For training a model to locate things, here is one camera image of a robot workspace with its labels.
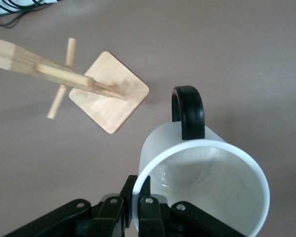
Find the wooden stand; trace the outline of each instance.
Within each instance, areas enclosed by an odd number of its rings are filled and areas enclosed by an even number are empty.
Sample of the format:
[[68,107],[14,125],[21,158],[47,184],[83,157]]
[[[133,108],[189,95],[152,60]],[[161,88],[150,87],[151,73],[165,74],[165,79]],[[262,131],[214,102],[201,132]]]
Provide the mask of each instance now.
[[66,93],[106,132],[114,133],[148,95],[149,88],[108,52],[85,75],[72,70],[75,39],[68,41],[66,66],[0,40],[0,68],[61,84],[48,113],[53,119]]

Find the black mug handle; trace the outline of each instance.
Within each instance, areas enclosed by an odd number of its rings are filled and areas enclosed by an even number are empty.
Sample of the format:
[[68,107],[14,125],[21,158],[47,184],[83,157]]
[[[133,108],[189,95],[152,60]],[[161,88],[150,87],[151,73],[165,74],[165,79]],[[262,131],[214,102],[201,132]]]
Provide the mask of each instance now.
[[200,94],[190,85],[172,91],[172,122],[181,121],[182,139],[205,138],[205,115]]

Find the wooden dowel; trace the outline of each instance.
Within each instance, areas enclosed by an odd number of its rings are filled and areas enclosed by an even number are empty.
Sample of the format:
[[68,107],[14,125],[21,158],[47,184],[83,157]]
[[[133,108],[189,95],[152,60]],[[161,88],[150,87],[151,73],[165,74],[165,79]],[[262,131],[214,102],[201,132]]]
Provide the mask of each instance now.
[[65,71],[49,65],[38,63],[34,66],[37,72],[45,74],[46,80],[51,80],[59,84],[75,87],[75,85],[90,87],[93,78],[75,72]]
[[[66,55],[66,67],[69,69],[73,69],[74,66],[74,53],[75,53],[75,45],[76,40],[74,38],[68,39],[68,45],[67,45],[67,55]],[[59,107],[61,105],[61,102],[63,101],[65,94],[66,94],[67,86],[66,85],[60,85],[58,88],[58,91],[55,95],[55,99],[49,109],[47,117],[49,119],[54,119]]]
[[54,98],[54,101],[49,109],[49,112],[48,112],[48,115],[47,117],[49,119],[54,119],[57,112],[58,112],[58,109],[60,107],[60,104],[61,102],[63,101],[63,98],[66,94],[66,91],[67,91],[67,86],[66,85],[60,85],[59,88],[58,88],[58,91],[55,95],[55,98]]

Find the table surface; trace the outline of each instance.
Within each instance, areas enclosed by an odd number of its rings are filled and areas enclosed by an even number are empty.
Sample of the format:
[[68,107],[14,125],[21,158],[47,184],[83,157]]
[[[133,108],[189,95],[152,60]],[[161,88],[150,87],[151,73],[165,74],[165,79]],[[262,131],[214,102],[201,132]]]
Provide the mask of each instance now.
[[65,0],[0,28],[63,64],[69,37],[76,71],[108,51],[150,94],[111,135],[68,96],[47,119],[58,85],[0,69],[0,236],[73,199],[118,193],[146,137],[171,120],[173,87],[193,85],[206,125],[268,178],[259,236],[296,237],[296,1]]

